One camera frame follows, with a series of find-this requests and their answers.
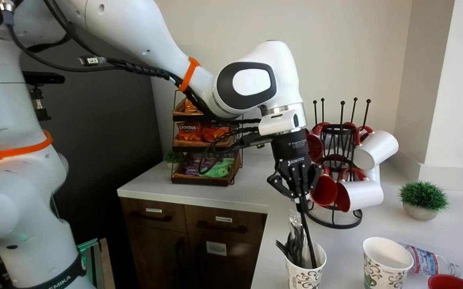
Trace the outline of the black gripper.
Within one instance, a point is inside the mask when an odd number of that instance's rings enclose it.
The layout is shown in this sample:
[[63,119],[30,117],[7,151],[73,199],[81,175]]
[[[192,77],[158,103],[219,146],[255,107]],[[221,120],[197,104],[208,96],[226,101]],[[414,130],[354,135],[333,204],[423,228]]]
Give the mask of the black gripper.
[[277,135],[272,139],[272,152],[277,170],[267,178],[267,183],[285,197],[295,200],[295,183],[292,181],[288,168],[292,165],[300,165],[301,191],[304,192],[306,199],[311,200],[312,191],[320,178],[320,167],[317,164],[311,164],[312,159],[309,156],[308,133],[300,130],[287,135]]

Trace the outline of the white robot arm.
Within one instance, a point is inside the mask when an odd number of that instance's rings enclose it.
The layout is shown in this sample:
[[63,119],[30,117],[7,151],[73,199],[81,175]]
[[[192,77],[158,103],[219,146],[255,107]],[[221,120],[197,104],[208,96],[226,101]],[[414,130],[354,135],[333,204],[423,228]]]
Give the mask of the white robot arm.
[[267,40],[213,74],[181,50],[157,0],[0,0],[0,258],[13,289],[97,289],[71,225],[54,212],[70,162],[41,123],[21,62],[78,29],[131,56],[95,53],[86,72],[160,75],[222,120],[259,109],[253,138],[272,146],[277,175],[311,178],[300,75],[285,42]]

